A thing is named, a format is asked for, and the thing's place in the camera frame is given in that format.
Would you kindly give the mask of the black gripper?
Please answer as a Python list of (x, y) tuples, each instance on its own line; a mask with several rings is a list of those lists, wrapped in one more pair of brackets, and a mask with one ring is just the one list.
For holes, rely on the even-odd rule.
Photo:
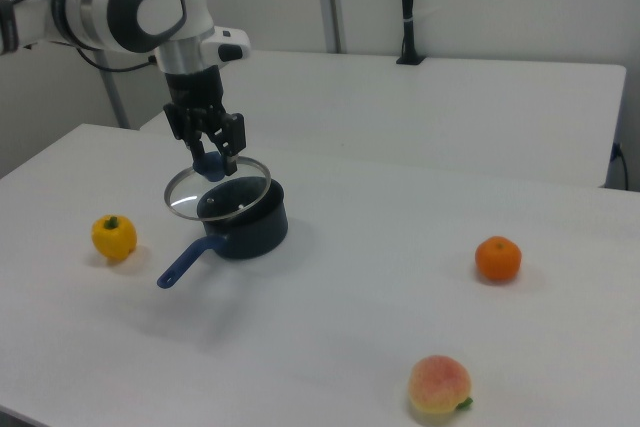
[(165, 74), (171, 102), (163, 107), (171, 132), (184, 142), (193, 162), (198, 162), (205, 150), (201, 131), (191, 108), (212, 111), (208, 114), (207, 136), (222, 157), (226, 175), (237, 171), (237, 157), (246, 148), (245, 119), (239, 113), (227, 113), (222, 105), (223, 85), (218, 66), (190, 74)]

